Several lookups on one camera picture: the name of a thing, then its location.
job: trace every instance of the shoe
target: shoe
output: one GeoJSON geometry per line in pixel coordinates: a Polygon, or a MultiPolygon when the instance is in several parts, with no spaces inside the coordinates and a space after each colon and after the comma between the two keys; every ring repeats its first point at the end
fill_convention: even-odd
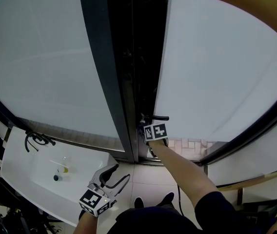
{"type": "Polygon", "coordinates": [[[137,197],[137,198],[134,200],[134,208],[135,208],[135,209],[144,208],[143,199],[142,199],[141,197],[137,197]]]}
{"type": "Polygon", "coordinates": [[[169,192],[162,200],[162,202],[160,202],[160,204],[158,204],[157,206],[162,206],[162,205],[172,205],[172,201],[174,199],[174,192],[169,192]]]}

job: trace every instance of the sink basin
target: sink basin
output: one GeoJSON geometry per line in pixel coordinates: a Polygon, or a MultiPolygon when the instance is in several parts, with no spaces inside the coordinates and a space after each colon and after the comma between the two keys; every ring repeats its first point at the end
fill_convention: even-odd
{"type": "Polygon", "coordinates": [[[25,137],[24,130],[13,127],[3,156],[1,176],[31,203],[76,226],[81,212],[78,201],[94,173],[117,162],[109,153],[58,141],[55,146],[36,145],[38,152],[28,145],[31,150],[28,153],[25,137]],[[59,174],[60,165],[68,167],[68,173],[59,174]],[[55,174],[62,180],[54,181],[55,174]]]}

